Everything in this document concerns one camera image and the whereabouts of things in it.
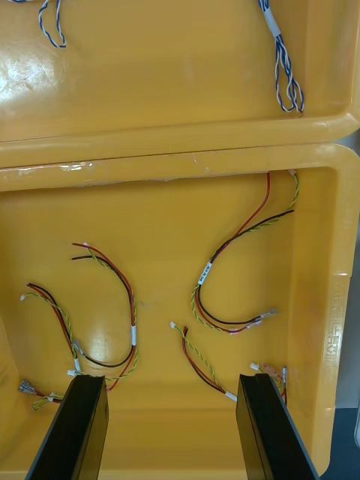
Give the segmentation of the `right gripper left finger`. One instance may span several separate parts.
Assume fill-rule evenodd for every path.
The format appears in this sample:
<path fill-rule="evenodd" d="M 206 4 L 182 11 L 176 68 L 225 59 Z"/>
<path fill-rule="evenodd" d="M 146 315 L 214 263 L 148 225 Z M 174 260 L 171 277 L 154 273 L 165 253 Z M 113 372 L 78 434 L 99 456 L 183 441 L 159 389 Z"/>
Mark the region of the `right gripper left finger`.
<path fill-rule="evenodd" d="M 106 380 L 76 376 L 26 475 L 27 479 L 97 479 L 109 423 Z"/>

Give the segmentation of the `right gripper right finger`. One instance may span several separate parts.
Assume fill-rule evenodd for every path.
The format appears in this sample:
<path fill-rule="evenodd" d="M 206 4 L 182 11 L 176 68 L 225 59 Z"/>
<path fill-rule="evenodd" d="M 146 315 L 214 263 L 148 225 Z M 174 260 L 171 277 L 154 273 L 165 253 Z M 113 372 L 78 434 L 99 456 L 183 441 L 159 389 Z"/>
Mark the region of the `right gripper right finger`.
<path fill-rule="evenodd" d="M 236 421 L 249 479 L 318 479 L 274 380 L 241 375 Z"/>

